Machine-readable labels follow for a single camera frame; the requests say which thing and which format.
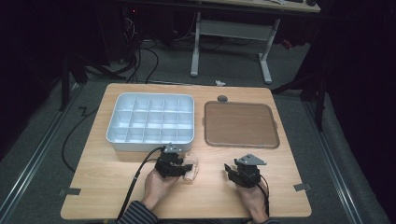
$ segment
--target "tape piece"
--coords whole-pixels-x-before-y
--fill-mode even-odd
[[[79,195],[80,192],[81,189],[61,189],[61,191],[59,191],[59,196],[63,197],[66,195]]]
[[[308,191],[308,190],[311,190],[312,187],[311,187],[311,185],[310,185],[309,183],[307,183],[307,184],[302,183],[302,184],[294,185],[294,189],[295,189],[296,191],[300,191],[300,190],[303,190],[303,189],[304,189],[305,191]]]

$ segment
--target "divided organizer box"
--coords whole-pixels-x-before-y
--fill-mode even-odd
[[[189,151],[194,101],[186,94],[125,92],[117,99],[106,138],[122,151],[151,151],[168,144]]]

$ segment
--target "gray carpet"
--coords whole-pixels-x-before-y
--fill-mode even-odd
[[[270,89],[291,81],[304,58],[309,46],[286,50],[274,45],[268,63],[274,83],[268,86],[263,83],[260,66],[257,62],[257,48],[262,43],[256,42],[245,46],[235,44],[221,45],[219,49],[203,49],[200,61],[200,75],[190,77],[191,46],[173,47],[158,44],[154,50],[160,59],[159,65],[150,80],[180,82],[198,85],[215,85],[215,80],[225,82],[227,86],[267,87]],[[216,44],[207,44],[214,48]],[[142,63],[138,70],[140,82],[154,68],[154,55],[141,50]],[[90,76],[89,82],[82,88],[75,102],[70,106],[58,132],[49,144],[49,150],[23,193],[13,211],[9,223],[92,223],[93,220],[70,221],[60,217],[64,196],[61,189],[67,189],[73,173],[64,165],[62,147],[64,139],[84,119],[82,109],[90,113],[99,106],[106,85],[115,82],[107,77]],[[303,103],[294,91],[276,95],[276,106],[290,146],[300,171],[302,180],[309,183],[312,189],[307,192],[312,206],[312,215],[305,218],[281,218],[281,223],[349,223],[332,177],[321,151],[316,129],[311,124]],[[28,127],[19,141],[0,163],[0,201],[3,202],[12,190],[20,173],[43,138],[46,130],[58,114],[60,107],[60,85],[52,91],[50,98],[32,116]],[[327,99],[327,108],[331,103]],[[85,119],[70,135],[65,146],[65,158],[72,167],[76,167],[94,120],[94,114]],[[324,114],[325,134],[329,145],[334,148],[335,158],[340,165],[347,184],[362,213],[363,223],[389,223],[382,208],[375,200],[359,166],[348,150],[341,129],[330,109]]]

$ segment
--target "translucent brown plastic lid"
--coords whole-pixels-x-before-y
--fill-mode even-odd
[[[272,110],[262,104],[207,102],[205,140],[215,147],[279,147]]]

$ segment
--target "hand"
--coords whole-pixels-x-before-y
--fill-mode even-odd
[[[261,181],[260,186],[264,189],[265,193],[268,195],[268,189]],[[263,223],[269,219],[268,215],[265,213],[266,205],[264,200],[264,194],[259,187],[255,186],[253,188],[243,188],[236,185],[239,195],[241,196],[242,204],[249,211],[251,217],[256,223]]]
[[[179,178],[180,176],[163,178],[156,169],[153,169],[146,177],[145,197],[142,200],[142,204],[152,211]]]

